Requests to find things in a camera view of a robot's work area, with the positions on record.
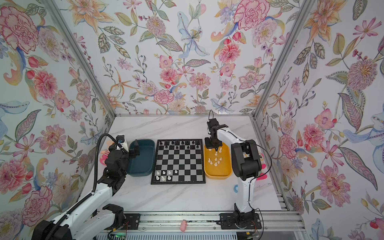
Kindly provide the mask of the aluminium frame post left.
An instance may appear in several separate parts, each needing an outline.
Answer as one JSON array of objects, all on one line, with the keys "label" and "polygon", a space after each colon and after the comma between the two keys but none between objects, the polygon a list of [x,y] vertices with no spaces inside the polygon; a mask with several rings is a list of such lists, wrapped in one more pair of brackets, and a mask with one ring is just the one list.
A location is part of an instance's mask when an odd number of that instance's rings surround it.
[{"label": "aluminium frame post left", "polygon": [[98,95],[105,111],[112,116],[112,119],[115,119],[117,116],[116,111],[112,108],[107,95],[104,93],[97,77],[95,76],[91,66],[86,60],[81,47],[78,45],[73,32],[70,30],[68,24],[66,23],[61,11],[54,1],[43,1],[44,7],[47,9],[48,13],[51,15],[53,21],[57,24],[57,28],[63,34],[64,40],[67,42],[71,50],[74,52],[74,56],[79,66],[85,72],[86,76],[90,80],[96,94]]}]

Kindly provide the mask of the pink small toy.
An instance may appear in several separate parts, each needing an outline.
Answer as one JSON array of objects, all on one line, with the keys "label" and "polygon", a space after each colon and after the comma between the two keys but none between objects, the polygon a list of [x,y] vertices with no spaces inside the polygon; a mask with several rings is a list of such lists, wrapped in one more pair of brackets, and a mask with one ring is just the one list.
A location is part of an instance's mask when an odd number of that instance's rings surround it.
[{"label": "pink small toy", "polygon": [[183,220],[182,223],[181,223],[181,225],[180,225],[180,231],[181,231],[182,233],[184,233],[184,232],[186,231],[186,229],[187,229],[187,226],[188,226],[187,221],[186,221],[186,220]]}]

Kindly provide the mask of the plush doll toy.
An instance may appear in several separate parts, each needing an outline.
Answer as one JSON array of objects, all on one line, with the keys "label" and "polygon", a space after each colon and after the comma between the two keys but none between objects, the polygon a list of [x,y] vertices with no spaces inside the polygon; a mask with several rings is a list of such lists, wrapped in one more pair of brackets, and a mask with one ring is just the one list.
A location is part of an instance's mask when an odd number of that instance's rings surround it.
[{"label": "plush doll toy", "polygon": [[266,165],[266,158],[265,158],[264,154],[260,153],[259,156],[260,156],[260,160],[262,163],[262,170],[260,172],[260,176],[257,178],[257,181],[262,181],[262,180],[266,180],[268,178],[268,175],[265,175],[268,168]]}]

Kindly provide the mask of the yellow plastic bin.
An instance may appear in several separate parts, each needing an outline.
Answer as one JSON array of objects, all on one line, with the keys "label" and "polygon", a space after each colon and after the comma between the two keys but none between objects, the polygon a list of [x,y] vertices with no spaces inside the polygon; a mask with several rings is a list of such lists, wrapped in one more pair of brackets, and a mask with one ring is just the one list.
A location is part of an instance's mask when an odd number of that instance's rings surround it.
[{"label": "yellow plastic bin", "polygon": [[232,175],[229,147],[223,143],[216,149],[204,147],[204,170],[209,179],[224,180]]}]

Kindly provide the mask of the black white chess board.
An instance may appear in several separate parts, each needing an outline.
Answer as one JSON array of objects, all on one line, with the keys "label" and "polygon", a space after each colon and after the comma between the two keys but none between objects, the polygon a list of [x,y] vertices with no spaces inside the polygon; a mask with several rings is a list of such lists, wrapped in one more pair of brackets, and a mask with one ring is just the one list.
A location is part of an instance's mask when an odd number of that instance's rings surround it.
[{"label": "black white chess board", "polygon": [[[156,171],[160,180],[156,181]],[[166,171],[166,181],[161,181]],[[172,180],[167,181],[168,171]],[[157,140],[151,185],[205,184],[204,145],[201,139]]]}]

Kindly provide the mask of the aluminium frame post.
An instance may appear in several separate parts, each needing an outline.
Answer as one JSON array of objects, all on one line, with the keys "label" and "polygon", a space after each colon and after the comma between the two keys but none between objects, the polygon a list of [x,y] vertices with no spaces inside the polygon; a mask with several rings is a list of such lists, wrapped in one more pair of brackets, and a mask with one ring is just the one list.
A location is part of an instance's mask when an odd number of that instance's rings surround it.
[{"label": "aluminium frame post", "polygon": [[266,87],[263,89],[263,94],[261,96],[261,99],[259,101],[258,106],[255,109],[255,112],[253,114],[253,120],[256,120],[261,114],[262,109],[264,105],[267,102],[268,96],[281,72],[283,67],[285,66],[285,63],[288,59],[288,56],[290,55],[291,50],[294,47],[294,44],[297,40],[297,37],[304,25],[304,21],[307,19],[307,16],[310,13],[311,7],[313,6],[312,1],[303,1],[302,6],[300,7],[298,11],[297,19],[294,21],[294,24],[292,26],[292,29],[290,31],[290,36],[286,40],[286,43],[284,47],[282,48],[281,54],[277,58],[276,66],[272,71],[272,74],[267,81]]},{"label": "aluminium frame post", "polygon": [[74,56],[79,66],[85,72],[86,76],[90,80],[96,94],[98,95],[105,111],[112,116],[112,119],[115,119],[117,116],[116,111],[112,108],[107,95],[104,93],[97,77],[95,76],[91,66],[86,60],[81,47],[78,45],[73,32],[70,30],[68,24],[66,23],[61,11],[54,1],[43,1],[44,7],[47,9],[48,13],[51,15],[53,21],[57,24],[57,28],[63,34],[64,40],[67,42],[71,50],[74,52]]}]

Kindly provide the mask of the pink toy left side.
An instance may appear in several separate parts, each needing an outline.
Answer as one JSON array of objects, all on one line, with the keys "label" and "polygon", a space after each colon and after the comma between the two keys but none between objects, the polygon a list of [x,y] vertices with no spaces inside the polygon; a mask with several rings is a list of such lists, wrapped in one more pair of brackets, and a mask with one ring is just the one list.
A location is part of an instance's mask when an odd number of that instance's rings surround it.
[{"label": "pink toy left side", "polygon": [[100,157],[99,157],[99,162],[101,165],[106,166],[105,161],[107,160],[109,154],[110,154],[110,151],[108,150],[101,151]]}]

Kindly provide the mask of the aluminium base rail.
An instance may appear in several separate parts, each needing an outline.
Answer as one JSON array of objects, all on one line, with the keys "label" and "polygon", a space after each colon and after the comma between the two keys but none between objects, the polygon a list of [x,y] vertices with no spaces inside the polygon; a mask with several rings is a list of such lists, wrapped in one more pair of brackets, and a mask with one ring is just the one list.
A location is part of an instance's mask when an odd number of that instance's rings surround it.
[{"label": "aluminium base rail", "polygon": [[[120,229],[115,233],[154,233],[176,232],[180,233],[182,221],[187,222],[186,233],[192,232],[224,232],[219,222],[222,212],[138,212],[140,219],[137,229]],[[296,212],[287,211],[256,211],[259,216],[254,220],[260,225],[261,232],[304,232],[305,224],[302,217]]]}]

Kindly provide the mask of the teal plastic bin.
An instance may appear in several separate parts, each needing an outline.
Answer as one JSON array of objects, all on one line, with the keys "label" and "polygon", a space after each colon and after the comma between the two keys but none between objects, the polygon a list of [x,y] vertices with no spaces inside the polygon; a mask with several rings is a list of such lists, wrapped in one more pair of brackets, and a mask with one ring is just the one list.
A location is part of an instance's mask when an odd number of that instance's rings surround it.
[{"label": "teal plastic bin", "polygon": [[129,150],[138,147],[139,155],[129,161],[127,173],[132,177],[145,177],[152,173],[155,159],[155,142],[150,139],[135,140]]}]

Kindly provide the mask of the aluminium frame post right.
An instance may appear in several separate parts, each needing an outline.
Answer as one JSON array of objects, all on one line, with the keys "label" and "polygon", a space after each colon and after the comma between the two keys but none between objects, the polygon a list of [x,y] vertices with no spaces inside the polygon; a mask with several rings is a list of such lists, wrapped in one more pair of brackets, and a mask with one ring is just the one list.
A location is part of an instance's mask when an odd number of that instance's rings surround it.
[{"label": "aluminium frame post right", "polygon": [[302,6],[300,7],[298,11],[297,19],[294,21],[294,24],[292,26],[292,29],[290,31],[290,36],[286,40],[286,43],[284,47],[282,48],[281,54],[277,58],[276,66],[272,71],[272,74],[267,81],[266,87],[263,89],[263,94],[261,96],[261,99],[259,101],[258,106],[255,109],[255,112],[253,114],[253,120],[256,120],[261,114],[262,109],[264,105],[267,102],[268,96],[281,72],[283,67],[285,66],[285,63],[288,59],[288,56],[290,55],[291,50],[294,47],[294,44],[297,40],[297,37],[304,25],[304,21],[307,19],[307,16],[310,13],[311,7],[313,6],[312,1],[303,1]]}]

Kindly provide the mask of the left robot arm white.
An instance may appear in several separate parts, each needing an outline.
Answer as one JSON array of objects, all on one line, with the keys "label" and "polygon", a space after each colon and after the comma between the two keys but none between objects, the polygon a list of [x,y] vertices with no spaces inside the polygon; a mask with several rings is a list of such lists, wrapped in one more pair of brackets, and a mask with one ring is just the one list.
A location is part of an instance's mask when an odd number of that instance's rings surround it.
[{"label": "left robot arm white", "polygon": [[109,204],[125,182],[129,162],[140,155],[138,141],[132,147],[118,136],[109,147],[106,168],[93,189],[69,210],[51,221],[41,221],[34,229],[34,240],[91,240],[105,229],[122,228],[127,219],[121,206]]}]

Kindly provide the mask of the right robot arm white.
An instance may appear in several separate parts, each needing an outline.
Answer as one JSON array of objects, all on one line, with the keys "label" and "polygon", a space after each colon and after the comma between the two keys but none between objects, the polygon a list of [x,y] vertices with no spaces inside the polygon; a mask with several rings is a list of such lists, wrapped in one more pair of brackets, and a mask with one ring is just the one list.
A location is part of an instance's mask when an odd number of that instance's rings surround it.
[{"label": "right robot arm white", "polygon": [[254,140],[244,140],[233,133],[227,125],[219,124],[216,118],[207,121],[209,137],[205,138],[208,149],[218,150],[223,144],[230,148],[233,173],[238,178],[238,193],[234,205],[234,223],[244,229],[255,218],[251,207],[256,179],[262,173],[258,145]]}]

